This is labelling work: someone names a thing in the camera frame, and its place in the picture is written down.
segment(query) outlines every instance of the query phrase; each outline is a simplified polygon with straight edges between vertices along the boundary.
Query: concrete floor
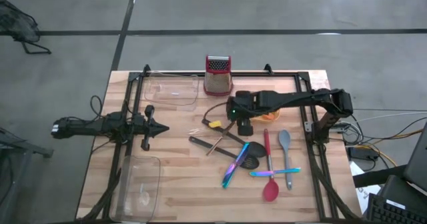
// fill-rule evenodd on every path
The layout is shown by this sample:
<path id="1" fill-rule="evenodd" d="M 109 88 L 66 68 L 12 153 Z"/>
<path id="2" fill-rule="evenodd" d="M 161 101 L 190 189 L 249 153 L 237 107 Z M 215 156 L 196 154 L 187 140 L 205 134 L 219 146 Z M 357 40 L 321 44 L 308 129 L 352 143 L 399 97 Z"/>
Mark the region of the concrete floor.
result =
<path id="1" fill-rule="evenodd" d="M 66 31 L 120 30 L 129 0 L 9 1 L 34 16 L 40 30 Z M 129 29 L 425 28 L 426 10 L 427 0 L 135 0 Z M 51 124 L 68 115 L 93 117 L 89 98 L 103 97 L 118 39 L 42 37 L 40 44 L 53 54 L 34 56 L 0 37 L 0 126 L 55 150 L 52 159 L 34 156 L 14 223 L 74 218 L 92 138 L 52 139 Z M 138 70 L 147 63 L 157 70 L 203 69 L 206 53 L 232 55 L 234 69 L 261 69 L 265 63 L 274 69 L 326 69 L 331 86 L 351 93 L 354 115 L 364 119 L 425 109 L 425 46 L 425 35 L 127 37 L 118 69 Z M 361 126 L 366 135 L 389 136 L 421 117 L 427 114 Z M 416 140 L 378 147 L 405 164 Z M 382 168 L 377 162 L 375 169 Z"/>

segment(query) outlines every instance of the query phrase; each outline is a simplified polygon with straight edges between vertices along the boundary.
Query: clear plastic container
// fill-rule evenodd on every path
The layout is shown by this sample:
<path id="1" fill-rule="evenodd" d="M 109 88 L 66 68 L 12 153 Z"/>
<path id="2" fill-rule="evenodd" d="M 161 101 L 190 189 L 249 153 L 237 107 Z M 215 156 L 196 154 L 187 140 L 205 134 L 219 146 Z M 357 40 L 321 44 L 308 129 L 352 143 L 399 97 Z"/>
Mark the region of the clear plastic container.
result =
<path id="1" fill-rule="evenodd" d="M 159 180 L 160 160 L 157 157 L 125 157 L 119 184 L 111 200 L 111 219 L 117 222 L 150 221 L 157 203 Z"/>
<path id="2" fill-rule="evenodd" d="M 155 108 L 194 111 L 199 94 L 197 75 L 167 75 L 154 71 L 145 81 L 144 98 Z"/>

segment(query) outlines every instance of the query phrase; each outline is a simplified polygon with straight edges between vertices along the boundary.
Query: red silicone spatula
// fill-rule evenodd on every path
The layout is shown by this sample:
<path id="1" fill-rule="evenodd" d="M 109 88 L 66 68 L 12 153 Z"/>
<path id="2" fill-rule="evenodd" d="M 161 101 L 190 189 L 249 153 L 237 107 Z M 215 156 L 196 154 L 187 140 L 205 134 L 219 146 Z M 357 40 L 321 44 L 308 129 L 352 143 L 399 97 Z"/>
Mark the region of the red silicone spatula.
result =
<path id="1" fill-rule="evenodd" d="M 268 130 L 264 129 L 264 142 L 267 151 L 268 160 L 268 171 L 273 171 L 272 156 L 270 151 L 270 137 L 268 136 Z M 270 176 L 270 180 L 262 191 L 262 195 L 266 201 L 274 201 L 279 195 L 279 185 L 274 181 L 274 175 Z"/>

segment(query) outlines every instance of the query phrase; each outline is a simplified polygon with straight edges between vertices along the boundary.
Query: keyboard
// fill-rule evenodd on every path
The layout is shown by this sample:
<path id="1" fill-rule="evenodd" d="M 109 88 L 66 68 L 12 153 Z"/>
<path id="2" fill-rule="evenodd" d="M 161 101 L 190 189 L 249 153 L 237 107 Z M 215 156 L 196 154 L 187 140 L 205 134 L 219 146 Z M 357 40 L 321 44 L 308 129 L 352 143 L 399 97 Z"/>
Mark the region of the keyboard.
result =
<path id="1" fill-rule="evenodd" d="M 427 214 L 404 205 L 369 194 L 366 217 L 369 221 L 392 224 L 427 224 Z"/>

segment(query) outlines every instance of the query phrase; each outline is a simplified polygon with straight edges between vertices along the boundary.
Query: yellow clip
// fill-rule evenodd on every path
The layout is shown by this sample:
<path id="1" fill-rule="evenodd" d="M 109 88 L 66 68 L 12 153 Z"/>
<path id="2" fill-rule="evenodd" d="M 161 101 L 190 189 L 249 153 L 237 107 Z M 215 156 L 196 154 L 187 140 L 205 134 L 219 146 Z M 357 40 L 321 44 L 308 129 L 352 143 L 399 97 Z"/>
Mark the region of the yellow clip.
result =
<path id="1" fill-rule="evenodd" d="M 212 121 L 211 123 L 209 123 L 209 126 L 211 128 L 221 127 L 221 121 Z"/>

